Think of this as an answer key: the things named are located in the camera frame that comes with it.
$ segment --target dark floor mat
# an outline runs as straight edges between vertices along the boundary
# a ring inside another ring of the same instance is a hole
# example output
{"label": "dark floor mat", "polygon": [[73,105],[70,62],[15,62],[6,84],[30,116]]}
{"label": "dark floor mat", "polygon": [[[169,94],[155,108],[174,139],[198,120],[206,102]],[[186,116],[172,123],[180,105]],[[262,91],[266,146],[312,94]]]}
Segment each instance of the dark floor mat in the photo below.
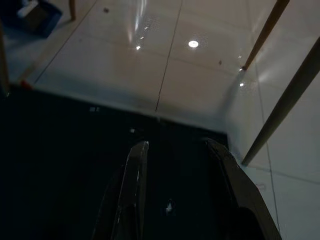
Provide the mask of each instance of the dark floor mat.
{"label": "dark floor mat", "polygon": [[[227,145],[226,135],[108,107],[94,106],[99,111],[91,112],[92,106],[23,89],[0,103],[6,126],[1,220],[11,239],[89,240],[108,182],[141,139],[150,141],[145,222],[161,223],[149,225],[146,239],[208,231],[213,236],[216,230],[209,225],[215,219],[204,207],[208,175],[197,140],[206,136]],[[168,198],[177,203],[171,223],[158,217]],[[201,218],[208,222],[196,224]]]}

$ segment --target shiny floor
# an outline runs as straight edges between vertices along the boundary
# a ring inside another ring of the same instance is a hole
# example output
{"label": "shiny floor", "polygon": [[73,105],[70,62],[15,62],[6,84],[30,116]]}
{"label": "shiny floor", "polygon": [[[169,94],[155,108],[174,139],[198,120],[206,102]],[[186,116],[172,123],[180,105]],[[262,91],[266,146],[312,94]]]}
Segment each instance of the shiny floor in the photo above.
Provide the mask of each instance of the shiny floor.
{"label": "shiny floor", "polygon": [[[291,0],[239,72],[275,2],[79,0],[77,21],[63,16],[46,42],[5,36],[10,78],[225,132],[240,161],[320,35],[320,1]],[[285,240],[320,239],[319,90],[320,75],[245,168]]]}

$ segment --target white tile floor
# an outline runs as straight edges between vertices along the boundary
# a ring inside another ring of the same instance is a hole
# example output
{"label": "white tile floor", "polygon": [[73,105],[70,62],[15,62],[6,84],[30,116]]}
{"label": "white tile floor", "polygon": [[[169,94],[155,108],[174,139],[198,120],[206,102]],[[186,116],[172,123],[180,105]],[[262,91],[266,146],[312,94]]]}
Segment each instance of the white tile floor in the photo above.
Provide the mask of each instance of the white tile floor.
{"label": "white tile floor", "polygon": [[[5,36],[10,77],[29,74],[49,92],[226,132],[241,161],[320,35],[320,1],[291,0],[239,73],[275,2],[82,0],[77,22],[64,26],[65,15],[48,41]],[[320,75],[244,168],[285,240],[320,239],[319,91]]]}

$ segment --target floor tile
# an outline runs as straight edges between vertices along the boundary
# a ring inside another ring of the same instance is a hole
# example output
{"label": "floor tile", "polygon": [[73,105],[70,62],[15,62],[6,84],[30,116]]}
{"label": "floor tile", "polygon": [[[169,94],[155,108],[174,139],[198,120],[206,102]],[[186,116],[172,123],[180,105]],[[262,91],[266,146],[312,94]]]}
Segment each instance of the floor tile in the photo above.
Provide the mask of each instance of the floor tile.
{"label": "floor tile", "polygon": [[[299,2],[298,0],[291,0],[288,3],[270,36],[275,35],[277,38],[280,37],[297,43],[308,43],[310,38],[317,37],[316,34],[312,33],[305,17],[302,15]],[[256,41],[276,4],[276,0],[249,0],[248,4],[253,38]]]}
{"label": "floor tile", "polygon": [[248,0],[248,12],[254,41],[257,40],[277,0]]}
{"label": "floor tile", "polygon": [[[282,90],[261,85],[264,115],[269,116]],[[319,102],[302,98],[268,140],[272,171],[320,183]]]}
{"label": "floor tile", "polygon": [[157,113],[224,131],[229,98],[233,89],[239,86],[237,81],[222,71],[170,59]]}
{"label": "floor tile", "polygon": [[259,81],[284,90],[315,42],[316,38],[302,44],[270,35],[256,57]]}
{"label": "floor tile", "polygon": [[246,0],[184,0],[182,10],[250,29]]}
{"label": "floor tile", "polygon": [[[199,46],[190,47],[190,41],[197,41]],[[235,76],[251,50],[250,31],[182,10],[170,57]]]}
{"label": "floor tile", "polygon": [[37,86],[93,102],[154,111],[167,58],[75,34]]}
{"label": "floor tile", "polygon": [[253,167],[245,167],[242,169],[259,189],[264,203],[268,208],[269,213],[274,221],[274,224],[278,228],[277,211],[270,172],[265,170],[259,170]]}
{"label": "floor tile", "polygon": [[273,175],[283,240],[320,238],[320,184]]}
{"label": "floor tile", "polygon": [[[255,71],[254,64],[249,71]],[[244,79],[239,80],[237,88],[230,94],[226,115],[229,148],[239,163],[248,153],[264,125],[257,77],[252,80],[246,77],[247,73]],[[270,169],[266,146],[260,150],[249,166]]]}
{"label": "floor tile", "polygon": [[168,56],[179,10],[155,1],[99,0],[77,33]]}
{"label": "floor tile", "polygon": [[320,1],[318,0],[294,0],[301,12],[308,29],[315,35],[320,35],[319,11]]}

